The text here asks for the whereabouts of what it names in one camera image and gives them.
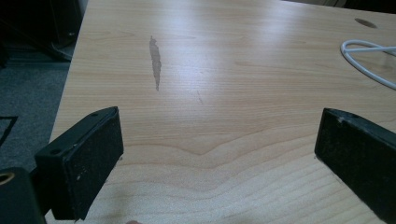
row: gray carpet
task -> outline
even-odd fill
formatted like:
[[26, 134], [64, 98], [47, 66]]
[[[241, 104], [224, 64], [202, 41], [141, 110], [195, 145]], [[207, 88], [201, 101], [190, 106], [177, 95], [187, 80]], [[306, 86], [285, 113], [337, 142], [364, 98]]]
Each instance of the gray carpet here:
[[69, 63], [11, 60], [0, 68], [0, 169], [35, 168], [50, 140]]

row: screw hole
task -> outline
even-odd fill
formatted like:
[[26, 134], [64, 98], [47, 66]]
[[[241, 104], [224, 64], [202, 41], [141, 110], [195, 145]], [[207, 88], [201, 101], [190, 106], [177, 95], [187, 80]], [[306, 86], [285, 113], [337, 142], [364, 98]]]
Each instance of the screw hole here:
[[57, 155], [57, 154], [59, 154], [61, 152], [61, 150], [59, 149], [59, 148], [57, 148], [57, 149], [53, 149], [51, 152], [50, 152], [50, 154], [51, 155]]
[[14, 173], [5, 173], [5, 174], [0, 174], [0, 185], [4, 185], [8, 183], [11, 179], [13, 179], [15, 176]]

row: hole in desk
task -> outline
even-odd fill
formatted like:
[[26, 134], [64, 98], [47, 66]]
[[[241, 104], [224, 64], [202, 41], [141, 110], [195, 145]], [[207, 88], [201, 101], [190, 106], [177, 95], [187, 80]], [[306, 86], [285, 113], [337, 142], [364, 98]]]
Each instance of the hole in desk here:
[[362, 20], [362, 19], [359, 19], [359, 18], [356, 18], [355, 21], [360, 23], [360, 24], [362, 24], [362, 25], [364, 25], [364, 26], [370, 27], [370, 28], [374, 28], [374, 29], [377, 28], [377, 26], [374, 23], [370, 22], [370, 21]]

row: light wood grain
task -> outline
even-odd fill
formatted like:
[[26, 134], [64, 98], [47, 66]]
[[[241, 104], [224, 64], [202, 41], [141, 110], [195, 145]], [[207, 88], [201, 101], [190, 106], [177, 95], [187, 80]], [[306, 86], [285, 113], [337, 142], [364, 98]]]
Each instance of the light wood grain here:
[[396, 92], [339, 49], [395, 45], [395, 21], [271, 0], [91, 0], [52, 139], [117, 105], [125, 153], [84, 223], [380, 222], [314, 146], [324, 107], [396, 131]]

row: desk surface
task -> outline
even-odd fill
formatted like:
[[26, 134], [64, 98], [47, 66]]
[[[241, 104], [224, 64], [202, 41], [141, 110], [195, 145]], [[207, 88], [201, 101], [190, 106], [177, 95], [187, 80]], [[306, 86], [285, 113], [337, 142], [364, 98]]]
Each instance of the desk surface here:
[[[339, 49], [395, 45], [395, 22], [271, 0], [91, 0], [52, 138], [117, 105], [125, 153], [84, 223], [380, 222], [314, 146], [324, 107], [396, 131], [396, 92]], [[395, 74], [390, 56], [361, 60]]]

